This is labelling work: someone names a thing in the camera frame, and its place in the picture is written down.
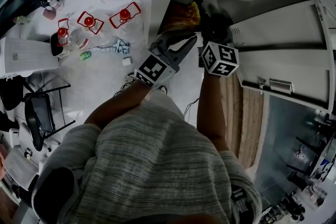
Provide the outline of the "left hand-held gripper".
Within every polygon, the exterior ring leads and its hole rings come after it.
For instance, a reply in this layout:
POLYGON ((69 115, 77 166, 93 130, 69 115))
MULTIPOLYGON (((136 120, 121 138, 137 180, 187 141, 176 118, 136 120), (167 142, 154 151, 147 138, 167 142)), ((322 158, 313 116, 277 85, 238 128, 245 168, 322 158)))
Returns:
POLYGON ((134 70, 135 78, 153 88, 179 71, 179 65, 197 42, 190 31, 167 31, 153 42, 134 70), (179 49, 175 46, 184 41, 179 49))

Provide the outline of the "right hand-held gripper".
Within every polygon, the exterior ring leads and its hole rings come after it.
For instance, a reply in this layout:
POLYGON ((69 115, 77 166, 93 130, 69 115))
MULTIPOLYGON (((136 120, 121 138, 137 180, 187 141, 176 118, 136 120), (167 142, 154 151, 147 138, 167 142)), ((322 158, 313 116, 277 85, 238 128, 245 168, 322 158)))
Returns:
POLYGON ((233 21, 225 9, 219 9, 216 18, 218 29, 201 6, 202 45, 198 47, 198 65, 208 74, 227 78, 239 67, 238 50, 232 45, 229 31, 233 21))

